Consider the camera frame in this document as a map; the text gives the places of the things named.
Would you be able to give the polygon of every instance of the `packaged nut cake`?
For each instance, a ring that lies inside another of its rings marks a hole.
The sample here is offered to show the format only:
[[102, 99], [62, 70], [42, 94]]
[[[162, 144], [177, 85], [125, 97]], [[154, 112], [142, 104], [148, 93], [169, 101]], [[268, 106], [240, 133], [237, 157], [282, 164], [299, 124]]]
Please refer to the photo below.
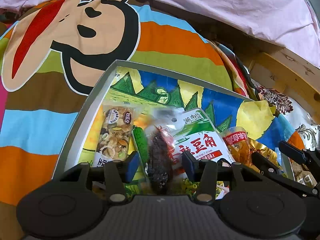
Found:
[[134, 107], [103, 105], [105, 119], [100, 130], [93, 167], [127, 158]]

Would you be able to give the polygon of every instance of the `cartoon eye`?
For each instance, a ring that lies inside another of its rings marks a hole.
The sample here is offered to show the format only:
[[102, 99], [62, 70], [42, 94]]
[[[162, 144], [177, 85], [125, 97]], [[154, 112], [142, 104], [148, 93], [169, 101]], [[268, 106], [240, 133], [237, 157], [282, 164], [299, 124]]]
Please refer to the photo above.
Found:
[[77, 25], [77, 29], [79, 34], [84, 38], [93, 38], [97, 34], [94, 29], [91, 29], [83, 25]]
[[86, 9], [84, 9], [84, 12], [89, 18], [95, 18], [101, 15], [101, 12], [96, 11], [92, 7], [87, 7]]

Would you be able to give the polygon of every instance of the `red mouth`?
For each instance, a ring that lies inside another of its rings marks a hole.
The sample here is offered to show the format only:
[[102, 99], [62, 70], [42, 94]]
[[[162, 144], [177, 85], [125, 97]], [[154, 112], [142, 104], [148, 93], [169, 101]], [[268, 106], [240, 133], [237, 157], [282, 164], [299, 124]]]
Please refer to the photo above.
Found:
[[65, 0], [58, 0], [41, 8], [37, 15], [33, 18], [14, 55], [12, 64], [12, 79], [16, 75], [23, 59], [29, 51], [30, 46], [56, 17], [64, 1]]

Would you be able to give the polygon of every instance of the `brown oval label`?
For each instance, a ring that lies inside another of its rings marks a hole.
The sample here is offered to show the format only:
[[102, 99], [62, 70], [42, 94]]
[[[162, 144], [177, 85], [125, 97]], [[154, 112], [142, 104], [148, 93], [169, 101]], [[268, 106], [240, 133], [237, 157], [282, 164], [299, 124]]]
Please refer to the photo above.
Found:
[[124, 121], [124, 123], [125, 124], [130, 124], [131, 123], [131, 114], [130, 114], [130, 112], [124, 112], [124, 114], [123, 114], [123, 121]]

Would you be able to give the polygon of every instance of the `cartoon monkey face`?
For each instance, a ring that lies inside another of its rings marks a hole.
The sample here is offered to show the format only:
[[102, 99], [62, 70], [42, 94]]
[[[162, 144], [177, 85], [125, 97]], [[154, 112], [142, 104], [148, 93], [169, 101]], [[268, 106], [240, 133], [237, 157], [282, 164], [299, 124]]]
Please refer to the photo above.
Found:
[[61, 53], [71, 89], [88, 95], [108, 66], [129, 59], [139, 42], [139, 17], [126, 2], [58, 0], [23, 18], [4, 54], [4, 87], [22, 87], [52, 49]]

